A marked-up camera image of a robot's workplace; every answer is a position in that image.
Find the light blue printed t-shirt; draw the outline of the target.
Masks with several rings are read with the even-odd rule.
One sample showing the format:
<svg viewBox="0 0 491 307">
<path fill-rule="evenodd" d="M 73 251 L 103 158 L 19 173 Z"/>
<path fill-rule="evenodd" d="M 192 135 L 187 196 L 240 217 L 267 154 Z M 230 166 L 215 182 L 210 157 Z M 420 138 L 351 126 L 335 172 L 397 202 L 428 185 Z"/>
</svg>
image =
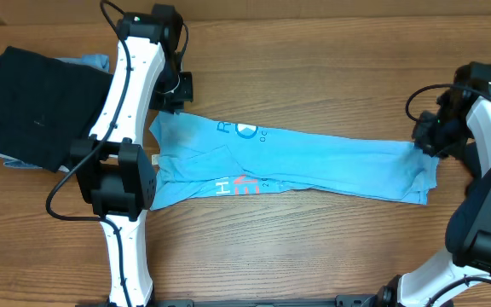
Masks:
<svg viewBox="0 0 491 307">
<path fill-rule="evenodd" d="M 350 139 L 159 113 L 152 209 L 214 196 L 319 189 L 424 205 L 438 160 L 411 142 Z"/>
</svg>

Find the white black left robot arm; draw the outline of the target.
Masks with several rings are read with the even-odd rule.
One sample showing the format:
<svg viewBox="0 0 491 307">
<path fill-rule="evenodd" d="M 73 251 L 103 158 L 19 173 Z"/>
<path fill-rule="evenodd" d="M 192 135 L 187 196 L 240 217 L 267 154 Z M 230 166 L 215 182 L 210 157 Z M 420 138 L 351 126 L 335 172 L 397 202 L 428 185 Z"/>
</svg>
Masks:
<svg viewBox="0 0 491 307">
<path fill-rule="evenodd" d="M 156 4 L 148 14 L 124 13 L 114 26 L 118 59 L 107 99 L 87 138 L 70 150 L 83 199 L 100 223 L 111 272 L 108 306 L 150 306 L 146 219 L 155 170 L 143 149 L 151 110 L 179 113 L 194 98 L 182 69 L 188 29 L 176 8 Z"/>
</svg>

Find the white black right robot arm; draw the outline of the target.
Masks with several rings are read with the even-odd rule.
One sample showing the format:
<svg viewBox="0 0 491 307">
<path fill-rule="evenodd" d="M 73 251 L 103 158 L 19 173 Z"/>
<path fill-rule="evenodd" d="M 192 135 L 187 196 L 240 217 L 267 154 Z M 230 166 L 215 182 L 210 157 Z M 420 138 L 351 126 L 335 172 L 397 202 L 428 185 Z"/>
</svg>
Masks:
<svg viewBox="0 0 491 307">
<path fill-rule="evenodd" d="M 471 287 L 491 285 L 491 64 L 464 65 L 441 87 L 438 111 L 415 118 L 412 138 L 431 157 L 462 161 L 473 176 L 449 219 L 445 247 L 375 294 L 338 295 L 337 306 L 451 306 Z"/>
</svg>

